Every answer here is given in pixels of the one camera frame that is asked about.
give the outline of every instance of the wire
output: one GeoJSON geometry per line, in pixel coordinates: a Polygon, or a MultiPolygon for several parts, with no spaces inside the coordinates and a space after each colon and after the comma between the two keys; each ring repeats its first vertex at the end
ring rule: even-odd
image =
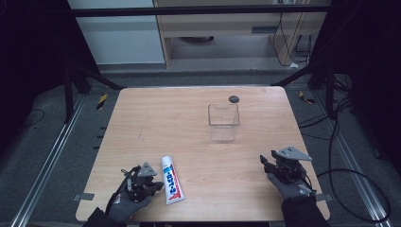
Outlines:
{"type": "Polygon", "coordinates": [[[0,12],[0,15],[3,15],[7,11],[7,1],[3,0],[4,2],[4,10],[0,12]]]}
{"type": "Polygon", "coordinates": [[[283,22],[283,14],[284,14],[283,12],[280,13],[280,20],[279,20],[279,22],[278,22],[277,29],[276,29],[276,31],[275,31],[275,33],[274,33],[274,35],[273,35],[273,49],[274,49],[274,52],[275,52],[275,54],[276,54],[276,56],[277,56],[277,59],[278,59],[278,61],[280,62],[280,64],[281,64],[282,66],[289,66],[289,64],[283,64],[283,63],[280,61],[280,58],[278,57],[277,50],[276,50],[276,48],[275,48],[275,36],[276,36],[276,34],[277,34],[277,32],[278,32],[278,29],[281,28],[281,33],[282,33],[282,35],[283,35],[284,43],[286,44],[288,56],[294,61],[294,63],[306,62],[306,60],[304,60],[304,61],[294,60],[294,59],[292,58],[291,54],[289,53],[288,42],[287,42],[286,36],[284,35],[284,30],[283,30],[283,23],[282,23],[282,22],[283,22]]]}
{"type": "Polygon", "coordinates": [[[334,111],[334,115],[335,115],[335,117],[334,117],[334,119],[335,119],[335,125],[334,125],[333,131],[332,131],[332,133],[331,133],[330,142],[329,142],[329,149],[328,149],[328,170],[325,171],[325,172],[323,172],[323,173],[318,174],[317,177],[319,178],[319,177],[321,177],[321,176],[323,176],[323,175],[325,175],[325,174],[328,174],[329,182],[330,182],[330,188],[331,188],[331,190],[332,190],[333,196],[335,197],[335,199],[336,199],[336,201],[339,203],[339,205],[340,205],[344,210],[346,210],[348,213],[350,213],[350,214],[353,215],[354,217],[359,218],[359,219],[361,219],[361,220],[364,220],[364,221],[366,221],[366,222],[370,222],[370,223],[380,223],[380,222],[385,221],[387,218],[389,218],[392,209],[391,209],[391,204],[390,204],[389,199],[386,197],[386,195],[384,194],[383,190],[377,185],[377,183],[375,183],[375,181],[373,181],[372,179],[370,179],[368,176],[366,176],[366,175],[364,175],[364,174],[362,174],[362,173],[360,173],[360,172],[357,172],[357,171],[355,171],[355,170],[353,170],[353,169],[348,169],[348,168],[332,168],[332,152],[333,152],[332,147],[333,147],[333,142],[334,142],[334,138],[337,136],[337,134],[338,134],[338,132],[339,132],[339,130],[340,130],[340,127],[339,127],[339,120],[338,120],[338,114],[339,114],[339,112],[340,112],[341,110],[343,110],[344,108],[350,107],[350,106],[351,106],[351,105],[350,105],[350,100],[349,100],[348,98],[345,98],[345,99],[343,99],[343,100],[339,103],[337,109],[334,111]],[[379,220],[374,220],[374,219],[371,219],[371,218],[365,218],[365,217],[363,217],[363,216],[361,216],[361,215],[358,215],[357,213],[353,212],[350,208],[348,208],[348,207],[340,200],[340,197],[339,197],[339,195],[338,195],[337,192],[336,192],[335,186],[334,186],[334,184],[333,184],[333,176],[332,176],[332,173],[333,173],[333,172],[352,172],[352,173],[354,173],[354,174],[357,174],[357,175],[359,175],[359,176],[361,176],[361,177],[367,179],[367,180],[369,181],[369,183],[371,183],[371,184],[377,189],[377,191],[381,194],[382,198],[384,198],[384,200],[385,200],[385,202],[386,202],[386,204],[387,204],[387,208],[388,208],[388,211],[386,212],[386,213],[387,213],[386,216],[385,216],[384,218],[379,219],[379,220]]]}
{"type": "Polygon", "coordinates": [[[310,135],[310,134],[306,134],[306,133],[301,133],[301,135],[309,136],[309,137],[312,137],[312,138],[315,138],[315,139],[320,139],[320,140],[330,140],[330,138],[321,138],[321,137],[310,135]]]}

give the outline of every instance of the gray floor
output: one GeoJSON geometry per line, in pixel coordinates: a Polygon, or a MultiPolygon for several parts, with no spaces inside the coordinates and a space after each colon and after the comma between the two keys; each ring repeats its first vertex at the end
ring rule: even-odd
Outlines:
{"type": "MultiPolygon", "coordinates": [[[[216,37],[210,43],[196,43],[188,40],[176,40],[168,69],[138,70],[135,74],[105,74],[104,76],[121,85],[137,86],[199,86],[199,85],[269,85],[286,78],[297,69],[282,66],[274,57],[274,51],[266,37],[216,37]]],[[[61,226],[61,224],[80,225],[75,212],[78,203],[72,198],[83,191],[97,149],[101,144],[101,135],[107,127],[118,97],[103,84],[89,79],[92,91],[89,95],[78,95],[75,101],[84,100],[77,123],[61,151],[57,163],[52,169],[44,191],[30,214],[32,226],[61,226]],[[101,95],[108,98],[102,110],[96,110],[101,95]]],[[[307,76],[290,84],[286,90],[291,107],[301,123],[323,113],[319,103],[310,104],[299,97],[299,91],[319,100],[324,89],[309,92],[305,86],[307,76]]],[[[336,99],[346,96],[336,93],[336,99]]],[[[9,223],[23,205],[32,185],[35,184],[50,150],[53,148],[63,127],[64,106],[63,89],[55,88],[39,95],[34,104],[34,111],[21,128],[19,136],[9,146],[12,155],[1,161],[0,172],[0,226],[9,223]]],[[[346,141],[346,147],[357,160],[361,171],[375,180],[392,203],[390,225],[401,226],[401,178],[390,162],[376,159],[373,146],[360,126],[352,108],[339,114],[340,135],[346,141]]],[[[317,173],[328,168],[328,140],[331,128],[329,121],[316,126],[301,129],[309,154],[314,159],[313,166],[317,173]]],[[[347,155],[343,153],[343,144],[333,145],[333,167],[348,167],[347,155]]],[[[353,211],[369,218],[366,200],[360,195],[365,192],[358,188],[349,174],[333,174],[334,185],[341,201],[353,211]]],[[[320,177],[324,193],[331,193],[327,176],[320,177]]],[[[328,202],[331,212],[329,220],[332,226],[380,226],[361,221],[342,209],[336,201],[328,202]]],[[[283,226],[283,223],[272,223],[283,226]]]]}

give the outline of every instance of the black glove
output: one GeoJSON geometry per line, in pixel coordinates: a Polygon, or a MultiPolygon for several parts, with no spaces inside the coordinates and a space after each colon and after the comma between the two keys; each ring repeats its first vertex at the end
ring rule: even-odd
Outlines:
{"type": "Polygon", "coordinates": [[[268,173],[268,179],[274,184],[274,186],[277,187],[283,200],[299,196],[307,196],[300,188],[300,185],[304,185],[306,188],[309,188],[309,186],[305,183],[306,170],[301,164],[299,164],[298,169],[302,171],[302,179],[300,178],[290,183],[282,183],[274,174],[268,173]]]}
{"type": "Polygon", "coordinates": [[[132,201],[127,190],[124,190],[114,200],[110,208],[109,218],[118,223],[125,222],[141,208],[144,208],[151,202],[151,196],[144,198],[142,201],[132,201]]]}

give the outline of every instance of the aluminum rail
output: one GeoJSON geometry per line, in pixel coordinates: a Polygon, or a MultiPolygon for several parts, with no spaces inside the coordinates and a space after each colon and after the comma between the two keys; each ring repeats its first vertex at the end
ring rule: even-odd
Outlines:
{"type": "MultiPolygon", "coordinates": [[[[324,98],[323,95],[321,95],[318,92],[313,92],[314,96],[317,99],[317,102],[323,111],[323,113],[326,113],[326,110],[324,108],[324,98]]],[[[331,119],[327,119],[326,122],[328,123],[329,127],[331,130],[334,129],[334,122],[331,121],[331,119]]],[[[363,173],[362,168],[359,166],[357,159],[353,155],[352,150],[348,147],[346,139],[342,135],[341,131],[339,131],[338,136],[336,137],[336,145],[337,148],[340,151],[340,155],[342,157],[342,160],[346,164],[346,166],[350,169],[353,169],[357,172],[363,173]]],[[[379,220],[384,217],[386,217],[386,211],[384,210],[383,205],[380,202],[380,199],[378,198],[377,194],[375,193],[374,188],[371,186],[371,184],[364,178],[361,178],[359,176],[356,176],[355,174],[351,175],[355,186],[357,187],[357,190],[359,192],[359,195],[362,197],[366,208],[368,209],[368,212],[370,216],[372,217],[373,220],[379,220]]],[[[389,218],[384,220],[383,222],[377,223],[375,225],[376,227],[392,227],[392,223],[389,218]]]]}
{"type": "Polygon", "coordinates": [[[331,5],[244,5],[244,6],[204,6],[204,7],[161,7],[123,9],[69,9],[49,10],[47,15],[70,17],[115,17],[149,15],[188,14],[232,14],[232,13],[281,13],[281,12],[328,12],[348,9],[346,6],[331,5]]]}
{"type": "Polygon", "coordinates": [[[32,185],[23,205],[20,207],[18,213],[12,220],[10,227],[25,227],[27,225],[31,214],[35,209],[36,203],[38,202],[39,197],[42,195],[44,188],[47,185],[47,181],[53,172],[54,167],[56,166],[64,145],[77,122],[85,97],[86,95],[79,95],[75,113],[73,114],[71,120],[65,123],[62,127],[59,137],[47,156],[41,172],[39,173],[35,183],[32,185]]]}

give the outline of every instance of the black cable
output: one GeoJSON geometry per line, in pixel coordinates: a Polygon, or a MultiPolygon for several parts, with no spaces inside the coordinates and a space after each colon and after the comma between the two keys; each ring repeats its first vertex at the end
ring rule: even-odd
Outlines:
{"type": "Polygon", "coordinates": [[[284,14],[284,13],[280,13],[280,20],[279,20],[279,22],[278,22],[277,29],[276,29],[276,31],[274,32],[274,35],[273,35],[273,49],[274,49],[274,52],[275,52],[275,54],[276,54],[276,56],[277,56],[277,59],[278,59],[278,61],[280,62],[281,66],[290,66],[290,64],[283,64],[283,63],[280,61],[280,58],[278,57],[277,50],[276,50],[276,48],[275,48],[275,36],[276,36],[276,34],[277,34],[277,32],[278,32],[278,29],[280,28],[280,29],[281,29],[281,33],[282,33],[282,35],[283,35],[284,43],[286,44],[288,56],[294,61],[294,63],[306,62],[306,60],[304,60],[304,61],[294,60],[294,59],[292,58],[291,54],[289,53],[288,42],[287,42],[286,36],[284,35],[284,30],[283,30],[283,23],[282,23],[282,22],[283,22],[283,14],[284,14]]]}
{"type": "Polygon", "coordinates": [[[318,137],[318,136],[314,136],[314,135],[310,135],[310,134],[306,134],[306,133],[302,133],[302,132],[301,132],[301,135],[309,136],[309,137],[312,137],[312,138],[315,138],[315,139],[320,139],[320,140],[330,140],[330,138],[321,138],[321,137],[318,137]]]}
{"type": "Polygon", "coordinates": [[[359,219],[361,219],[361,220],[364,220],[364,221],[367,221],[367,222],[370,222],[370,223],[380,223],[380,222],[385,221],[387,218],[389,218],[390,213],[391,213],[391,204],[390,204],[390,201],[389,201],[389,199],[386,197],[386,195],[384,194],[383,190],[382,190],[372,179],[370,179],[369,177],[367,177],[366,175],[364,175],[364,174],[362,174],[362,173],[360,173],[360,172],[357,172],[357,171],[352,170],[352,169],[346,169],[346,168],[334,168],[334,169],[332,168],[332,152],[333,152],[332,147],[333,147],[334,138],[337,136],[337,133],[338,133],[338,130],[339,130],[338,114],[339,114],[339,112],[340,112],[340,109],[344,109],[344,108],[346,108],[346,107],[349,107],[349,106],[350,106],[349,103],[350,103],[349,100],[346,101],[346,102],[343,103],[343,104],[340,104],[340,103],[339,103],[339,106],[338,106],[337,109],[334,111],[334,114],[335,114],[335,118],[334,118],[334,119],[335,119],[335,124],[334,124],[334,127],[333,127],[333,132],[332,132],[332,134],[331,134],[331,136],[330,136],[330,142],[329,142],[329,150],[328,150],[328,151],[329,151],[329,153],[328,153],[328,170],[325,171],[325,172],[323,172],[323,173],[321,173],[321,174],[318,174],[317,177],[319,178],[319,177],[321,177],[322,175],[328,174],[329,182],[330,182],[330,188],[331,188],[331,190],[332,190],[333,196],[335,197],[335,199],[336,199],[336,201],[339,203],[339,205],[340,205],[344,210],[346,210],[348,213],[350,213],[351,215],[353,215],[353,216],[356,217],[356,218],[359,218],[359,219]],[[363,216],[361,216],[361,215],[358,215],[357,213],[355,213],[355,212],[353,212],[351,209],[349,209],[349,208],[340,200],[340,197],[339,197],[339,195],[337,194],[336,189],[335,189],[334,184],[333,184],[332,173],[333,173],[333,172],[338,172],[338,171],[342,171],[342,172],[343,172],[343,171],[353,172],[353,173],[355,173],[355,174],[357,174],[357,175],[359,175],[359,176],[362,176],[362,177],[364,177],[365,179],[367,179],[367,180],[378,190],[378,192],[381,194],[382,198],[385,199],[385,201],[386,201],[386,203],[387,203],[387,207],[388,207],[388,211],[386,212],[386,213],[387,213],[386,216],[385,216],[384,218],[382,218],[382,219],[374,220],[374,219],[371,219],[371,218],[365,218],[365,217],[363,217],[363,216]]]}
{"type": "Polygon", "coordinates": [[[389,216],[390,216],[390,214],[391,214],[391,212],[392,212],[390,200],[389,200],[389,198],[386,197],[384,191],[377,185],[377,183],[375,183],[374,180],[372,180],[371,178],[369,178],[368,176],[366,176],[366,175],[364,175],[364,174],[362,174],[362,173],[360,173],[360,172],[357,172],[357,171],[355,171],[355,170],[353,170],[353,169],[349,169],[349,168],[333,168],[333,169],[330,169],[330,170],[327,170],[327,171],[325,171],[325,172],[322,172],[322,173],[318,174],[317,177],[320,178],[321,176],[326,175],[326,174],[331,175],[331,173],[333,173],[333,172],[352,172],[352,173],[355,173],[355,174],[359,175],[360,177],[363,177],[363,178],[365,178],[366,180],[368,180],[369,183],[370,183],[371,185],[373,185],[373,186],[377,189],[377,191],[381,194],[381,196],[383,197],[383,199],[384,199],[385,202],[387,203],[388,211],[386,212],[386,213],[387,213],[386,216],[385,216],[384,218],[382,218],[382,219],[379,219],[379,220],[373,220],[373,219],[370,219],[370,218],[362,217],[362,216],[356,214],[355,212],[351,211],[346,205],[344,205],[344,204],[340,201],[338,194],[337,194],[337,193],[335,192],[335,190],[332,188],[334,197],[336,198],[337,202],[339,203],[339,205],[340,205],[343,209],[345,209],[347,212],[349,212],[350,214],[354,215],[355,217],[357,217],[357,218],[359,218],[359,219],[362,219],[362,220],[364,220],[364,221],[367,221],[367,222],[371,222],[371,223],[380,223],[380,222],[383,222],[383,221],[385,221],[385,220],[387,220],[387,219],[389,218],[389,216]]]}
{"type": "Polygon", "coordinates": [[[4,10],[0,12],[0,15],[3,15],[7,11],[7,1],[6,0],[3,1],[4,1],[4,10]]]}
{"type": "MultiPolygon", "coordinates": [[[[348,100],[348,101],[346,101],[346,102],[343,103],[343,104],[341,104],[341,103],[342,103],[342,101],[340,101],[338,108],[333,112],[334,115],[336,115],[337,113],[341,112],[343,109],[349,107],[348,104],[350,104],[350,101],[348,100]]],[[[307,128],[307,127],[311,127],[311,126],[317,125],[317,124],[321,123],[322,121],[324,121],[325,119],[329,118],[330,115],[331,115],[331,114],[323,113],[323,114],[314,116],[314,117],[312,117],[312,118],[310,118],[310,119],[307,119],[306,121],[303,121],[303,122],[299,123],[299,124],[298,124],[298,127],[299,127],[300,129],[302,129],[302,128],[307,128]],[[304,123],[306,123],[306,122],[308,122],[308,121],[314,120],[314,119],[316,119],[316,118],[318,118],[318,117],[321,117],[321,116],[324,116],[324,117],[321,118],[321,119],[319,119],[319,120],[317,120],[317,121],[315,121],[315,122],[312,122],[312,123],[310,123],[310,124],[308,124],[308,125],[303,125],[303,126],[302,126],[302,124],[304,124],[304,123]]]]}
{"type": "Polygon", "coordinates": [[[44,119],[44,111],[43,110],[41,110],[41,109],[33,109],[32,112],[34,112],[34,111],[42,112],[41,118],[39,120],[33,122],[33,123],[30,123],[30,124],[27,124],[27,125],[23,125],[23,127],[30,127],[30,126],[36,125],[36,124],[38,124],[39,122],[41,122],[44,119]]]}

